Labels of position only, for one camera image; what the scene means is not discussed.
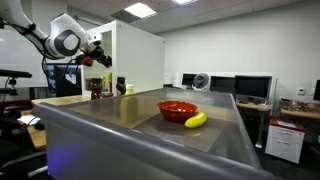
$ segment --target ceiling light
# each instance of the ceiling light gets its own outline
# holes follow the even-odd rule
[[[185,5],[185,4],[189,4],[189,3],[192,3],[194,1],[197,1],[197,0],[173,0],[173,1],[176,2],[179,5]]]
[[[134,4],[130,7],[127,7],[124,10],[128,11],[129,13],[135,16],[138,16],[139,18],[146,18],[157,14],[154,10],[142,3]]]

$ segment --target banana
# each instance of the banana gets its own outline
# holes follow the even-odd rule
[[[195,128],[195,127],[201,126],[206,121],[207,121],[206,114],[204,114],[204,112],[201,112],[201,111],[196,111],[194,116],[189,118],[184,125],[188,128]]]

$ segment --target black monitor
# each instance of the black monitor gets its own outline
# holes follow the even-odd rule
[[[56,97],[81,95],[81,67],[75,64],[47,64],[49,91]]]
[[[313,100],[320,101],[320,80],[317,80],[317,85],[314,91]]]
[[[238,97],[268,99],[271,81],[271,76],[235,76],[236,94]]]
[[[192,86],[193,79],[194,79],[195,76],[196,76],[196,74],[185,74],[185,73],[183,73],[182,85]]]
[[[233,77],[211,76],[210,91],[233,93],[235,79]]]

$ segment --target computer monitor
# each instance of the computer monitor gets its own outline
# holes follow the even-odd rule
[[[210,91],[234,93],[234,83],[233,77],[211,76]]]
[[[54,82],[56,96],[81,95],[81,67],[75,64],[69,64],[67,70],[66,67],[67,64],[53,65],[54,80],[49,79],[49,82]]]
[[[196,74],[185,74],[185,73],[183,73],[182,85],[192,86],[193,79],[194,79],[195,76],[196,76]]]
[[[320,101],[320,80],[317,80],[317,85],[314,91],[313,100]]]
[[[237,97],[268,99],[271,76],[235,76]]]

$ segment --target brown bottle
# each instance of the brown bottle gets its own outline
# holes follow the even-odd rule
[[[91,80],[91,100],[100,99],[102,92],[102,79],[92,78]]]

